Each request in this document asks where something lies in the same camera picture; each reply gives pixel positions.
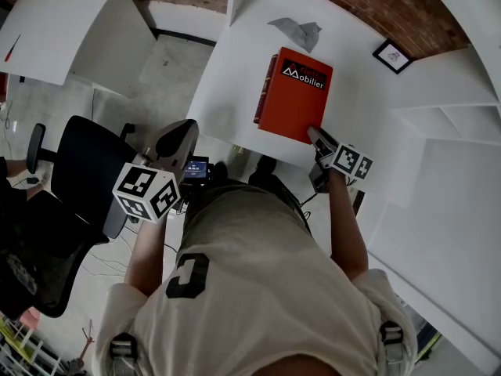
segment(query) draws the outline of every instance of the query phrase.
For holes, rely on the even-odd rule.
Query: shorts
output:
[[[26,204],[26,190],[16,190],[7,180],[7,162],[0,157],[0,219],[15,222]]]

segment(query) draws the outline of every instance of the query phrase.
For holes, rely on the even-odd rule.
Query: black office chair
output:
[[[134,126],[118,137],[82,117],[73,116],[57,153],[41,148],[45,126],[35,125],[27,167],[54,163],[52,192],[31,198],[14,225],[15,241],[0,244],[0,311],[17,319],[30,307],[46,316],[61,316],[74,278],[88,251],[116,238],[127,215],[112,190],[126,162],[136,152],[124,141]]]

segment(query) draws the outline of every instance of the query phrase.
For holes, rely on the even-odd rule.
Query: chair backrest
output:
[[[108,238],[42,191],[14,224],[16,240],[0,249],[0,311],[15,320],[30,307],[50,317],[64,313],[77,271],[95,244]]]
[[[103,229],[115,182],[136,152],[111,131],[73,116],[64,129],[52,174],[52,192],[77,215]]]

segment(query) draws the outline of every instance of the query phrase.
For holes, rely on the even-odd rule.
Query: concrete floor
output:
[[[26,157],[31,132],[36,123],[45,124],[43,147],[57,150],[67,121],[73,115],[93,121],[120,134],[125,122],[136,124],[136,134],[128,137],[134,148],[140,149],[147,132],[163,128],[173,121],[186,118],[191,99],[210,57],[212,48],[195,42],[161,35],[140,78],[135,97],[124,98],[110,92],[93,90],[79,81],[68,80],[64,86],[26,80],[21,84],[9,112],[6,136],[13,158]],[[5,111],[0,116],[4,119]],[[229,163],[234,179],[247,181],[254,171],[259,155],[201,135],[196,154],[208,156],[211,163]],[[10,158],[8,144],[0,135],[0,155]],[[313,194],[308,174],[292,165],[279,163],[276,174],[300,201]],[[22,174],[19,180],[27,177]],[[305,205],[312,213],[309,224],[320,247],[330,253],[330,214],[327,196],[319,195]],[[168,220],[166,243],[178,249],[182,237],[184,215]],[[81,332],[92,320],[96,336],[99,329],[106,293],[111,285],[123,280],[124,271],[134,247],[139,225],[130,222],[121,236],[110,244],[94,247],[85,258],[74,283],[67,311],[58,319],[42,317],[39,334],[63,358],[70,360],[81,354],[85,337]],[[164,279],[175,265],[175,253],[164,251]],[[85,355],[85,368],[90,371],[92,347]]]

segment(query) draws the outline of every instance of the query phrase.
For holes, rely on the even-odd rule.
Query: black shoe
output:
[[[228,179],[228,168],[224,161],[218,161],[212,170],[212,179],[214,181],[224,181]]]
[[[263,155],[261,156],[261,159],[259,159],[256,169],[260,172],[272,174],[275,171],[275,167],[276,159]]]

